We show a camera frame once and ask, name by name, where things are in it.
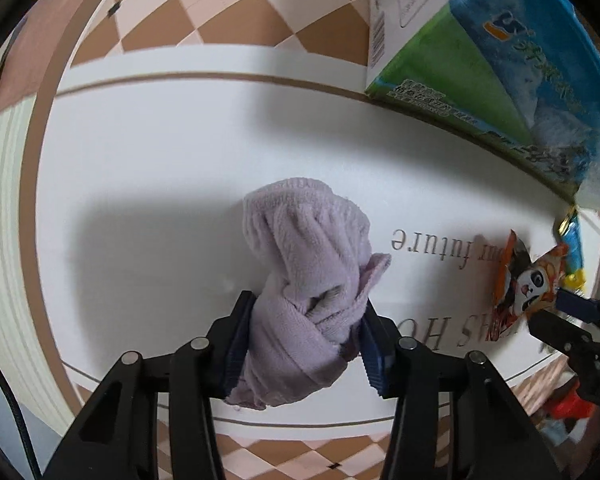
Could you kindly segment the orange panda snack bag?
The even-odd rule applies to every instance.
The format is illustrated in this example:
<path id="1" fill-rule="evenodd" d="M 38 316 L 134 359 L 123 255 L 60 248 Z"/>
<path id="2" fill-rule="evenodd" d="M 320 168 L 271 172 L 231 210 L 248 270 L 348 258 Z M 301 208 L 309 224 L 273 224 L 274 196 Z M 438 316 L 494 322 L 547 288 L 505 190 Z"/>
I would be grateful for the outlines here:
<path id="1" fill-rule="evenodd" d="M 498 263 L 486 341 L 498 341 L 521 318 L 554 307 L 566 274 L 566 255 L 567 245 L 559 243 L 532 261 L 522 239 L 509 232 Z"/>

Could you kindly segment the long blue snack packet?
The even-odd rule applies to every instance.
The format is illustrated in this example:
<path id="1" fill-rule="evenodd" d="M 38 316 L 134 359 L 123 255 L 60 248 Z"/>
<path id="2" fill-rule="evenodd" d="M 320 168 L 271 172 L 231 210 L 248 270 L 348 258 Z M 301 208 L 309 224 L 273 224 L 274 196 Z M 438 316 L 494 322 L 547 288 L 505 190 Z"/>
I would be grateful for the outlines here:
<path id="1" fill-rule="evenodd" d="M 581 229 L 577 207 L 572 205 L 562 220 L 555 223 L 556 240 L 565 246 L 565 277 L 562 286 L 572 292 L 584 292 L 586 276 Z"/>

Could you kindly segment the purple fluffy cloth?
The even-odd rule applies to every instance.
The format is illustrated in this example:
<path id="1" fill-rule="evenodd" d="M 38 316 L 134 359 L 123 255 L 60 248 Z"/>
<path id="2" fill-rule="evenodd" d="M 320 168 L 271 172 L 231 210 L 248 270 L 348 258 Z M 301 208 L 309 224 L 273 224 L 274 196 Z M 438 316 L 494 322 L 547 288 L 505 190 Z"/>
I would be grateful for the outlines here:
<path id="1" fill-rule="evenodd" d="M 268 270 L 249 348 L 225 401 L 263 411 L 330 387 L 358 355 L 358 326 L 391 257 L 374 252 L 358 205 L 308 178 L 244 198 L 242 232 Z"/>

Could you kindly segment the red snack packet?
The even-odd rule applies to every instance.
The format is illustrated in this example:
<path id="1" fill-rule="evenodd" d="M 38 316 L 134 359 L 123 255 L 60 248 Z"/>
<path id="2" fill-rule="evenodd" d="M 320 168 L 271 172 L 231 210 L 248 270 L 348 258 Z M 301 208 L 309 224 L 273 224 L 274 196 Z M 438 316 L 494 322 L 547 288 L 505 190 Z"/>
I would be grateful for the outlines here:
<path id="1" fill-rule="evenodd" d="M 544 410 L 554 419 L 580 420 L 589 418 L 593 414 L 595 406 L 582 399 L 576 390 L 570 390 L 560 399 L 547 400 Z"/>

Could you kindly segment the open cardboard box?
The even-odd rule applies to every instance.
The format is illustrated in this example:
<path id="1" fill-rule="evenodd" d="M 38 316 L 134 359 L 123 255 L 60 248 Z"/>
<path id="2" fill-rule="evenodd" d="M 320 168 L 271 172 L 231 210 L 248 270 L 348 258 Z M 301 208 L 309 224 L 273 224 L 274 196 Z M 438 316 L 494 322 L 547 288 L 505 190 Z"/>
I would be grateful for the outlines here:
<path id="1" fill-rule="evenodd" d="M 600 208 L 600 50 L 568 0 L 370 0 L 366 92 Z"/>

